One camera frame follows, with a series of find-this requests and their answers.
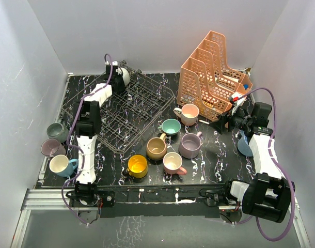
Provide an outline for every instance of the dish rack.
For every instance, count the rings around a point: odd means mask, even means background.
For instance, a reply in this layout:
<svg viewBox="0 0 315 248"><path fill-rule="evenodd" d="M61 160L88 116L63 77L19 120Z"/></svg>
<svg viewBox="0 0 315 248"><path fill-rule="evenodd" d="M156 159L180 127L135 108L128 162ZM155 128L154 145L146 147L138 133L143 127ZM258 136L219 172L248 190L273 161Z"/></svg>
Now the dish rack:
<svg viewBox="0 0 315 248"><path fill-rule="evenodd" d="M126 62L122 61L119 65L129 72L130 82L126 90L114 93L100 107L102 128L97 139L114 153L125 153L167 109L175 95L171 89L145 76L140 70L128 67ZM102 83L101 76L63 104L62 110L70 119L74 101L98 83Z"/></svg>
<svg viewBox="0 0 315 248"><path fill-rule="evenodd" d="M227 65L225 36L210 31L181 67L177 103L192 103L215 121L232 107L233 93L243 95L252 86L248 75Z"/></svg>

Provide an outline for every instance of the gray floor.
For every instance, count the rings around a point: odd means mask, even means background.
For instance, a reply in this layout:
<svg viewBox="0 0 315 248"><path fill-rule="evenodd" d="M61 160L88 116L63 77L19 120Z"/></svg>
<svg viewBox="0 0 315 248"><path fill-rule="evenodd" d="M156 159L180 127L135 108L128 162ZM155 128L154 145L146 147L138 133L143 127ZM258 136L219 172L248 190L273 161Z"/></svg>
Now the gray floor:
<svg viewBox="0 0 315 248"><path fill-rule="evenodd" d="M300 247L294 227L278 242L259 233L255 219L232 227L198 216L133 217L99 219L89 228L69 211L32 211L22 248L84 247ZM262 221L271 237L287 224Z"/></svg>

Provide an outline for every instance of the black wire rack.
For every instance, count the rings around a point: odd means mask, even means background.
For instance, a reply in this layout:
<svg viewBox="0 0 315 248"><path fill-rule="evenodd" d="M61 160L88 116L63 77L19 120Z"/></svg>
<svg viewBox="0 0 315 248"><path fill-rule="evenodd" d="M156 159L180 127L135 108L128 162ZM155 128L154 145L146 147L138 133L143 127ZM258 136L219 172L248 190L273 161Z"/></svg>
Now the black wire rack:
<svg viewBox="0 0 315 248"><path fill-rule="evenodd" d="M130 83L125 91L113 93L101 106L102 129L97 138L114 153L127 152L175 99L171 89L145 76L140 70L128 67L124 61L120 62L120 67L129 72ZM80 99L102 81L101 76L97 77L64 103L62 110L72 118L70 113L74 99Z"/></svg>

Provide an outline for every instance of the green bowl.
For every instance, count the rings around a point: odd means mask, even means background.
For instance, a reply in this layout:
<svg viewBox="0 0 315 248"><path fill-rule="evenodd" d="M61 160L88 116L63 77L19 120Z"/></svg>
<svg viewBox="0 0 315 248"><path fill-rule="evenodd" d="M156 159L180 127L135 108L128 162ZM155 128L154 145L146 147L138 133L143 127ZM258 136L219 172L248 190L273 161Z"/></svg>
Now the green bowl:
<svg viewBox="0 0 315 248"><path fill-rule="evenodd" d="M180 131L181 127L180 122L176 119L167 119L158 127L158 129L167 135L175 135Z"/></svg>

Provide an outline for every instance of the marble tabletop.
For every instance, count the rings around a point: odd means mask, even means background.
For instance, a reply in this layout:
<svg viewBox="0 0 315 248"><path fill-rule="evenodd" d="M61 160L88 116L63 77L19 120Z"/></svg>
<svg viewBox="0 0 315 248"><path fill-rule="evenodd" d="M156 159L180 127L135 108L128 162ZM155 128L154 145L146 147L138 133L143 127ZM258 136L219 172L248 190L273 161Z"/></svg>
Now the marble tabletop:
<svg viewBox="0 0 315 248"><path fill-rule="evenodd" d="M147 76L169 87L177 95L179 73L147 74ZM68 78L64 104L86 85L92 83L97 77L97 75L70 76ZM95 84L93 83L84 92L88 93L94 86ZM251 98L248 98L244 104L248 109L251 109L253 106ZM113 153L108 147L97 141L94 167L97 176L96 182L99 187L118 185L214 184L225 182L230 178L245 181L252 180L255 174L253 160L252 158L243 156L237 150L239 130L234 129L232 132L220 135L212 127L201 122L197 122L191 127L182 125L177 135L168 136L166 139L168 152L178 152L181 137L185 133L197 133L199 131L203 133L201 138L202 148L199 156L194 159L183 158L183 167L187 170L186 175L169 175L163 170L162 160L152 161L148 159L148 173L143 179L124 177L122 171L127 168L129 158L135 154L142 154L146 157L146 144L148 140L161 135L158 126L168 118L177 118L172 111L176 106L178 105L175 99L154 124L148 128L139 141L124 154ZM71 117L64 113L61 113L61 117L70 126ZM71 140L76 143L74 135L72 135ZM67 148L67 156L69 159L78 158L78 151ZM65 180L66 178L59 177L51 172L47 165L44 180L37 183L36 187L59 188L64 184Z"/></svg>

